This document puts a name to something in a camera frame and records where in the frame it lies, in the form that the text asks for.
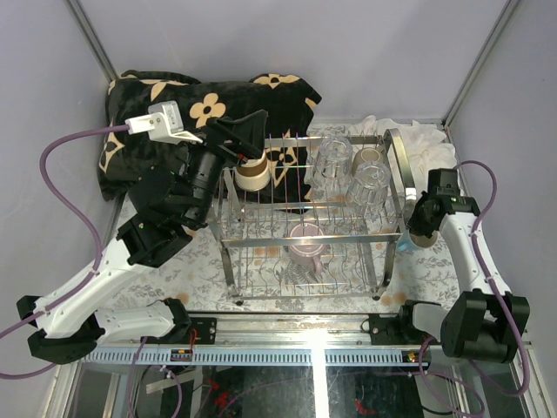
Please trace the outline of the light blue mug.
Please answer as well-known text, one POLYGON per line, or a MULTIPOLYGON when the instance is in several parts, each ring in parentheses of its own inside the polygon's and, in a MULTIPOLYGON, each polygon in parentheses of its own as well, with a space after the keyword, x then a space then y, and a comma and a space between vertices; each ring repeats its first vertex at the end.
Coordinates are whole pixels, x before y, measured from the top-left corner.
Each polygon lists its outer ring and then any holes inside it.
POLYGON ((435 245, 438 240, 438 233, 433 232, 431 237, 414 235, 406 230, 397 241, 396 248, 399 252, 411 252, 430 248, 435 245))

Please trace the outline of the clear glass tumbler front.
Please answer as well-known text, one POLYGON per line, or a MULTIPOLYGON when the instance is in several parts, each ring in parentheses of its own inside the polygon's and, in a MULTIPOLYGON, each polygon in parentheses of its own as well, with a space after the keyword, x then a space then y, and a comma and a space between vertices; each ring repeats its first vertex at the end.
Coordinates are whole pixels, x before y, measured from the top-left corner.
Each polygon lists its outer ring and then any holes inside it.
POLYGON ((378 161, 358 165, 346 192, 346 203, 355 212, 381 208, 386 202, 391 177, 391 170, 378 161))

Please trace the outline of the clear glass tumbler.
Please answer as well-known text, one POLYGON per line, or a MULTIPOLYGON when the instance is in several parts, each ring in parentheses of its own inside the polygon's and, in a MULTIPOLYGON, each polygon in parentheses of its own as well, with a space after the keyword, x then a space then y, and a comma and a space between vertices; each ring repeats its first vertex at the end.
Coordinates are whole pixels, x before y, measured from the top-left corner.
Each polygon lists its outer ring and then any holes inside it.
POLYGON ((378 161, 358 165, 346 192, 346 203, 355 212, 381 208, 386 202, 391 177, 391 170, 378 161))
POLYGON ((352 154, 347 138, 331 136, 321 142, 311 171, 313 199, 333 198, 341 193, 351 176, 352 154))

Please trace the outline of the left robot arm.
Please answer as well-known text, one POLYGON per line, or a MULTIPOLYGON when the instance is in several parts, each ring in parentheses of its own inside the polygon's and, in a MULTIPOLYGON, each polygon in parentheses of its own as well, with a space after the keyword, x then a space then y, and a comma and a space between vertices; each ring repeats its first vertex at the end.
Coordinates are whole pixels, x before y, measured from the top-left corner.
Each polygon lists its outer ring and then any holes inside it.
POLYGON ((146 338, 178 344, 189 337, 191 318, 179 300, 123 310, 104 303, 138 275, 162 266, 191 243, 194 231, 206 227, 222 171, 264 156, 266 120, 263 110, 235 120, 210 118, 194 134, 169 102, 121 125, 153 142, 188 143, 188 161, 181 171, 165 165, 145 171, 129 191, 135 215, 97 249, 95 259, 56 291, 17 302, 21 320, 35 328, 28 339, 33 357, 63 365, 104 343, 146 338))

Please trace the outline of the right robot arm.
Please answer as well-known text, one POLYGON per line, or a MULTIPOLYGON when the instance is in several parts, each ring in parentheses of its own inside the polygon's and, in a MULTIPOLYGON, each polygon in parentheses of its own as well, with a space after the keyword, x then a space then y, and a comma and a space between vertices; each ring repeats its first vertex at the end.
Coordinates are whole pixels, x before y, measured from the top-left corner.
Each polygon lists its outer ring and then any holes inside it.
POLYGON ((512 361, 530 306, 526 298, 514 296, 501 278, 483 235, 480 209, 475 199, 461 195, 454 169, 428 173, 427 189, 416 203, 397 248, 417 251, 432 246, 437 239, 447 244, 460 296, 448 310, 433 302, 407 300, 399 310, 398 336, 413 344, 429 334, 448 357, 512 361))

